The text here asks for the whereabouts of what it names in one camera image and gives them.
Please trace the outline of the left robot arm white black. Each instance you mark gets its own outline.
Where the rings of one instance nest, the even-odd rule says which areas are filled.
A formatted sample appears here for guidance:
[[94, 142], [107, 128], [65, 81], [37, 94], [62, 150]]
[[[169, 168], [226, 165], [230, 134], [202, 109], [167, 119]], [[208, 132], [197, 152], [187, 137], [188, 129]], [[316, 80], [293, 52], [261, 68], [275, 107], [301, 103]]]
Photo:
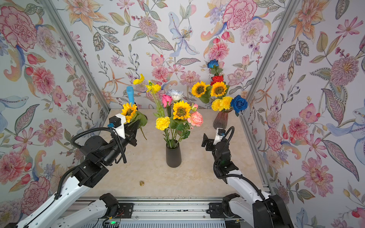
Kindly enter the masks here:
[[118, 200], [106, 193], [85, 208], [63, 216], [74, 202], [104, 178], [109, 166], [127, 162], [126, 146], [137, 145], [139, 124], [139, 120], [127, 123], [123, 115], [117, 114], [109, 119], [107, 127], [90, 129], [71, 138], [71, 145], [85, 155], [85, 160], [62, 175], [53, 197], [27, 218], [8, 223], [7, 227], [79, 228], [94, 219], [111, 219], [123, 213]]

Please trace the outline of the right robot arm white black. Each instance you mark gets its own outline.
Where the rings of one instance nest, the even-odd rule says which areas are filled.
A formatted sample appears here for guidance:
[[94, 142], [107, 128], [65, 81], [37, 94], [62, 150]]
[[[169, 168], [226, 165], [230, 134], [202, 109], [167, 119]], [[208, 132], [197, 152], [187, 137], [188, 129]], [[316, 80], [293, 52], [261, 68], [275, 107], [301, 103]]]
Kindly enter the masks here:
[[213, 172], [216, 178], [233, 187], [237, 193], [223, 197], [223, 216], [242, 218], [253, 228], [292, 228], [289, 211], [279, 195], [271, 195], [258, 188], [243, 175], [231, 161], [229, 149], [235, 128], [218, 128], [214, 139], [203, 135], [202, 147], [214, 158]]

